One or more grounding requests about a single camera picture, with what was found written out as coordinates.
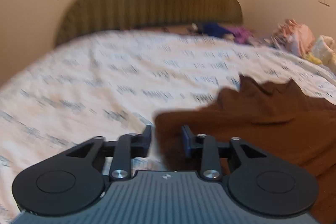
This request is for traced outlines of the brown cloth garment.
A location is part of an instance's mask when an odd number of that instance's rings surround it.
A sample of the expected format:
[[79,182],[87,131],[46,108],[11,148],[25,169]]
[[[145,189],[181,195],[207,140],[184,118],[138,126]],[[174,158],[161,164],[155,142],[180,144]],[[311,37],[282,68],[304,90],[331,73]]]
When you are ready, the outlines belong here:
[[241,76],[239,90],[224,88],[198,110],[159,113],[154,123],[163,160],[173,170],[195,166],[183,156],[184,125],[220,142],[238,136],[306,169],[319,184],[311,214],[321,223],[335,223],[335,105],[306,96],[293,80],[258,84]]

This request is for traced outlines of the peach pink clothes pile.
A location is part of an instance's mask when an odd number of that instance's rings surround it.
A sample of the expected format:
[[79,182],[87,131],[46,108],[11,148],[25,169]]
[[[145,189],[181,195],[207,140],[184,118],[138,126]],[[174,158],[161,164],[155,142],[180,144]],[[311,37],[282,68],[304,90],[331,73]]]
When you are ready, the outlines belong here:
[[294,19],[286,19],[271,36],[275,48],[304,57],[312,48],[315,37],[311,29]]

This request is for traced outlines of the white script-print bed cover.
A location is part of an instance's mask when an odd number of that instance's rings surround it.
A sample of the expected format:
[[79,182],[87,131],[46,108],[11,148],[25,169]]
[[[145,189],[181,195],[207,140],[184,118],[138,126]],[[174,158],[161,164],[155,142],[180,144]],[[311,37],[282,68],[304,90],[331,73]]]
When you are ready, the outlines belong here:
[[162,109],[194,109],[239,75],[259,83],[295,80],[311,97],[335,102],[327,70],[272,48],[224,39],[107,31],[64,44],[1,87],[1,223],[19,210],[16,175],[101,135],[140,132]]

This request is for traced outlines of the purple pink garment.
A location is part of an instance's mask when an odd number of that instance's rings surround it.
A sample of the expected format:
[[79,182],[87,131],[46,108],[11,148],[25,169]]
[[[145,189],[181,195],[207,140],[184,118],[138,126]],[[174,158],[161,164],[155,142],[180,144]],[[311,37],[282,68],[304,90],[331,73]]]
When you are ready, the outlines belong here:
[[230,31],[235,37],[234,41],[237,44],[248,44],[248,39],[254,37],[252,31],[245,27],[231,27]]

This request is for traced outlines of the blue garment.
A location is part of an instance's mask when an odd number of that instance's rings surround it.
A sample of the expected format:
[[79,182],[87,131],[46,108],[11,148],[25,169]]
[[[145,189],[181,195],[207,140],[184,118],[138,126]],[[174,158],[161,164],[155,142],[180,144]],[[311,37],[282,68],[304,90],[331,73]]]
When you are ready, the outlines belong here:
[[234,35],[231,31],[219,26],[217,23],[202,23],[196,26],[197,33],[215,38],[224,38],[226,35]]

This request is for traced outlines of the yellow cloth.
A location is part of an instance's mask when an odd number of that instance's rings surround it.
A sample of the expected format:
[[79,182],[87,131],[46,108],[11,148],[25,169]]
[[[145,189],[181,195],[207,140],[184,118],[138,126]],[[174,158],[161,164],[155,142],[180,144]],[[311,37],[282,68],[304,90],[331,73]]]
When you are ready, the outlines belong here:
[[307,53],[304,57],[303,57],[306,61],[309,61],[315,65],[322,65],[322,61],[315,57],[311,52]]

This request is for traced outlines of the cream yellow blanket pile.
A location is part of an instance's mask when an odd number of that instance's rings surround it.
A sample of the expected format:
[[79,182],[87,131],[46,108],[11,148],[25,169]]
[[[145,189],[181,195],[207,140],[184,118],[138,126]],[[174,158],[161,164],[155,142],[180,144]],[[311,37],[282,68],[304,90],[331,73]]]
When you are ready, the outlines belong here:
[[332,37],[321,35],[316,40],[311,53],[320,59],[334,74],[336,70],[336,43]]

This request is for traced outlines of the wall switch plate right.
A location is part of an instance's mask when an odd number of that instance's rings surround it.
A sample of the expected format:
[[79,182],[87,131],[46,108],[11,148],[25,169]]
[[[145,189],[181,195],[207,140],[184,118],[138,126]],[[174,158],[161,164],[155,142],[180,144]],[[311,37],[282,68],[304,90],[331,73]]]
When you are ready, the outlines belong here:
[[328,7],[330,6],[330,0],[318,0],[318,2]]

